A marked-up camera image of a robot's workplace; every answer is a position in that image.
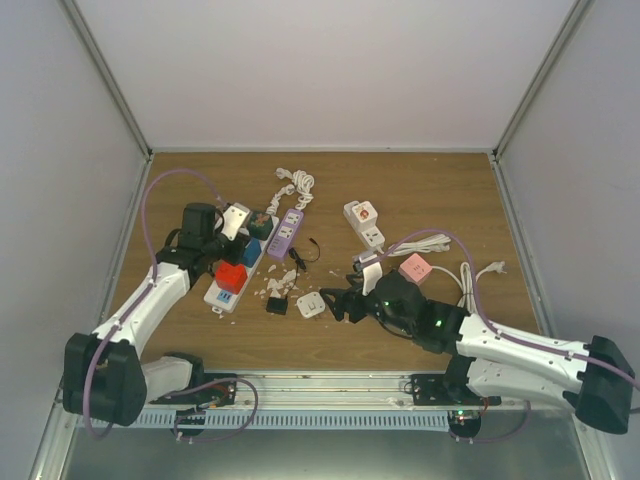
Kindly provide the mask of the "red cube socket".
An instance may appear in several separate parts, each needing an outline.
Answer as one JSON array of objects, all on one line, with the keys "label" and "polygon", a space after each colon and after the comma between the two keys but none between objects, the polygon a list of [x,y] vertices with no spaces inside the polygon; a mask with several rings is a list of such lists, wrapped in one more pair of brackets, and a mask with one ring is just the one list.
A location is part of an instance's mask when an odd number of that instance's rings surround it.
[{"label": "red cube socket", "polygon": [[243,264],[232,265],[221,261],[214,273],[214,279],[221,290],[238,295],[247,282],[248,274]]}]

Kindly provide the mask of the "pink cube socket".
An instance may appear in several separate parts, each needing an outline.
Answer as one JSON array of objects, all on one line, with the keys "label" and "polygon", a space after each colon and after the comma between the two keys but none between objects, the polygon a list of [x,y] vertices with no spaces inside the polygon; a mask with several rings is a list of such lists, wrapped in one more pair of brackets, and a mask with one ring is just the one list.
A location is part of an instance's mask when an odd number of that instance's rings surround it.
[{"label": "pink cube socket", "polygon": [[432,273],[433,266],[421,255],[413,253],[399,266],[399,273],[409,282],[420,286]]}]

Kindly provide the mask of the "white cube socket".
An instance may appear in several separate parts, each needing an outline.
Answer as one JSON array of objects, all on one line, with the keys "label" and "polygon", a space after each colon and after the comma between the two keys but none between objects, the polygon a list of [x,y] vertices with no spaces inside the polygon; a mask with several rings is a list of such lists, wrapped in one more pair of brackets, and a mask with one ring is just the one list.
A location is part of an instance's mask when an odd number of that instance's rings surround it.
[{"label": "white cube socket", "polygon": [[366,230],[376,224],[378,213],[369,201],[363,201],[351,207],[350,217],[358,228]]}]

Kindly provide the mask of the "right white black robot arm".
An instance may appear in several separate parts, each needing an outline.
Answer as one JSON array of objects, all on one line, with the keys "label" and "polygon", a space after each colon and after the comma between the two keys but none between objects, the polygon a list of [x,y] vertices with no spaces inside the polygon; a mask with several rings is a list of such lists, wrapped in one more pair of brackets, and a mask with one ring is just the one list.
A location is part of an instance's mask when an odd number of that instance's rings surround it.
[{"label": "right white black robot arm", "polygon": [[398,271],[371,289],[355,277],[347,289],[323,288],[334,318],[371,317],[402,331],[422,349],[450,355],[444,396],[464,405],[477,397],[509,397],[572,409],[584,424],[627,433],[635,373],[617,344],[560,340],[491,323],[463,307],[426,298]]}]

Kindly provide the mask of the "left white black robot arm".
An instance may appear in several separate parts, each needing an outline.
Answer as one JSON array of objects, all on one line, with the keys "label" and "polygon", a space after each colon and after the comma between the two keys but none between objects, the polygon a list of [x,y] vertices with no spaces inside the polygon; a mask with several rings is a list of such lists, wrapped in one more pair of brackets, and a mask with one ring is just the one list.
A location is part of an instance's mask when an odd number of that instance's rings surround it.
[{"label": "left white black robot arm", "polygon": [[172,307],[218,261],[240,262],[249,243],[251,212],[235,203],[219,209],[190,203],[180,227],[155,252],[148,274],[126,302],[90,334],[74,334],[65,346],[62,404],[65,411],[119,426],[131,425],[144,406],[174,394],[185,404],[203,398],[199,359],[166,354],[142,364],[141,355]]}]

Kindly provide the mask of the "black charger plug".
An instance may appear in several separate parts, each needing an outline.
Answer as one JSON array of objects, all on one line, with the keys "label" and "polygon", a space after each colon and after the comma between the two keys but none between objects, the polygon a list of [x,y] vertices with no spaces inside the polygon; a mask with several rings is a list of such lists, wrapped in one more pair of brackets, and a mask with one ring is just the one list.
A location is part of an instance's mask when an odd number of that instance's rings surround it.
[{"label": "black charger plug", "polygon": [[285,315],[288,310],[287,298],[269,297],[266,303],[266,311],[271,314]]}]

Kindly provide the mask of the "white square adapter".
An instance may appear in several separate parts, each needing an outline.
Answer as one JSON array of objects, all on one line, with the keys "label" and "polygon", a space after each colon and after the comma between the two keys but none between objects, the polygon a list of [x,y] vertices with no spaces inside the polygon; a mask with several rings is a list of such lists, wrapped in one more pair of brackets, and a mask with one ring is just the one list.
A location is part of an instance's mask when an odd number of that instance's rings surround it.
[{"label": "white square adapter", "polygon": [[310,292],[301,296],[296,301],[296,306],[305,319],[310,319],[322,314],[326,309],[326,303],[319,292]]}]

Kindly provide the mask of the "purple power strip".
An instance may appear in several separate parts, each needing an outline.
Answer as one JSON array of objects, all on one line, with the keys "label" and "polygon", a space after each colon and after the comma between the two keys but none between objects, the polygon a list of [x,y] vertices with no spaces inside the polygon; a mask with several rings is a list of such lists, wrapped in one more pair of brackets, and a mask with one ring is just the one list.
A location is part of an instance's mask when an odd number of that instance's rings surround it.
[{"label": "purple power strip", "polygon": [[267,248],[267,254],[274,260],[283,262],[299,230],[304,213],[289,209],[277,226],[276,232]]}]

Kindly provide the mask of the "white grey power strip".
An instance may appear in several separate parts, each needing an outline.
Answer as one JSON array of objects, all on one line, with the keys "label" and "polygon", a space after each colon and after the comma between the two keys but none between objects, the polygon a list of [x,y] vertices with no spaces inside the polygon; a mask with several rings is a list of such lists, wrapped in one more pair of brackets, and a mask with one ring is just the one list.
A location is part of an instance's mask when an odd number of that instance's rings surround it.
[{"label": "white grey power strip", "polygon": [[343,214],[347,222],[352,227],[354,232],[358,235],[358,237],[360,238],[360,240],[363,242],[363,244],[366,246],[367,249],[376,251],[378,253],[382,253],[383,247],[385,244],[385,237],[382,234],[379,227],[377,226],[377,221],[373,227],[364,230],[364,229],[358,228],[354,224],[353,220],[351,219],[350,209],[356,203],[359,203],[359,201],[349,202],[345,204],[343,207]]}]

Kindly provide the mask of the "white multicolour power strip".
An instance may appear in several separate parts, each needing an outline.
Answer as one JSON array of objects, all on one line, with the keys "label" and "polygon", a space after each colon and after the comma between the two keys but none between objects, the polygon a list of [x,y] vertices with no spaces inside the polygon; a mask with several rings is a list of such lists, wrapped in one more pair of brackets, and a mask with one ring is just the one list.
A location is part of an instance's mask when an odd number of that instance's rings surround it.
[{"label": "white multicolour power strip", "polygon": [[214,279],[203,297],[204,302],[214,313],[232,313],[238,306],[280,223],[278,217],[272,216],[271,220],[273,226],[267,239],[251,237],[238,265],[232,266],[228,262],[220,262],[214,269]]}]

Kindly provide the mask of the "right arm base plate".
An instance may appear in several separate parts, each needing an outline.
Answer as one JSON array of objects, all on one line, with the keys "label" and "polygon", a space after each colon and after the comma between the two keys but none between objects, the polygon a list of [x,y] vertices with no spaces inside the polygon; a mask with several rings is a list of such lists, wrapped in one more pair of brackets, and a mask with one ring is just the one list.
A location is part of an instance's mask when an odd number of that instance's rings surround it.
[{"label": "right arm base plate", "polygon": [[489,408],[502,404],[500,396],[481,396],[464,384],[448,381],[441,373],[412,374],[403,390],[412,397],[414,406],[443,407],[450,434],[460,440],[474,440]]}]

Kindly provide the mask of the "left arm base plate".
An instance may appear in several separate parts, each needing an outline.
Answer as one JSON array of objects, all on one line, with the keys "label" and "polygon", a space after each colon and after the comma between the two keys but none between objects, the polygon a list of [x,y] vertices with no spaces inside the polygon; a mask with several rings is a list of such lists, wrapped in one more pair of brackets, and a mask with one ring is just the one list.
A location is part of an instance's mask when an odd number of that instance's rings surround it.
[{"label": "left arm base plate", "polygon": [[150,402],[154,406],[173,408],[181,418],[178,433],[197,437],[204,432],[205,412],[235,403],[238,375],[205,372],[198,384],[187,386],[191,393],[165,395]]}]

